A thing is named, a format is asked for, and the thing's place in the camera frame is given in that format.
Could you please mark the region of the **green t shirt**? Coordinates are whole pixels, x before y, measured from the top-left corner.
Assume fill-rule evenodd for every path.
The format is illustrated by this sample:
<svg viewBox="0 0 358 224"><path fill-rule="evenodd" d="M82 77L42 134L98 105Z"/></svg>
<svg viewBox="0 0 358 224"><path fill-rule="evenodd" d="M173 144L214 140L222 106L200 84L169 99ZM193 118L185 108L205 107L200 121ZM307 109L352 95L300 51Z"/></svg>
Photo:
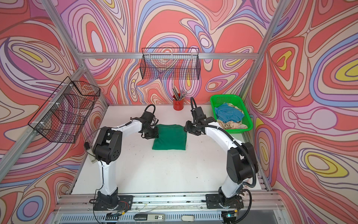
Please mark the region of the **green t shirt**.
<svg viewBox="0 0 358 224"><path fill-rule="evenodd" d="M157 125L158 138L152 150L186 150L187 132L181 125Z"/></svg>

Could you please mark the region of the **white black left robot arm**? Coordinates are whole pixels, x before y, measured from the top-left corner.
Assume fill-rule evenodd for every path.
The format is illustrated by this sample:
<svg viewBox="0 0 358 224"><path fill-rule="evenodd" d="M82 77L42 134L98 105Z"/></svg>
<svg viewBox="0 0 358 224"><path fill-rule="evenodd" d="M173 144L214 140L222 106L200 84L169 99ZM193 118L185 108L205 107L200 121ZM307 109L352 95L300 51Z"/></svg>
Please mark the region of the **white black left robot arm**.
<svg viewBox="0 0 358 224"><path fill-rule="evenodd" d="M141 117L131 118L129 122L118 127L102 127L98 131L97 139L91 147L85 142L84 148L92 150L90 153L100 167L101 187L96 190L94 199L90 201L93 211L119 211L121 213L131 209L126 199L120 199L116 184L116 160L122 150L123 139L133 133L140 133L144 139L156 139L158 133L158 119L154 113L156 106L147 106Z"/></svg>

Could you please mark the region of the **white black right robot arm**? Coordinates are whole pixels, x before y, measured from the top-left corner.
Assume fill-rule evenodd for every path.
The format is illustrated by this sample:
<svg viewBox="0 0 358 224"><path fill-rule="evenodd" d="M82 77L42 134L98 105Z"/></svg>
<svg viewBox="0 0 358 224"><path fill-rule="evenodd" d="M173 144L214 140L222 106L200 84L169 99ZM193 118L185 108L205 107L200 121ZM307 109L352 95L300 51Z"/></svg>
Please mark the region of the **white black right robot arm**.
<svg viewBox="0 0 358 224"><path fill-rule="evenodd" d="M256 186L258 167L255 150L250 143L237 140L221 128L213 117L206 116L194 97L190 98L190 106L193 120L186 122L184 131L195 136L209 136L227 153L227 177L218 189L216 200L209 199L206 203L229 208L240 201L240 194Z"/></svg>

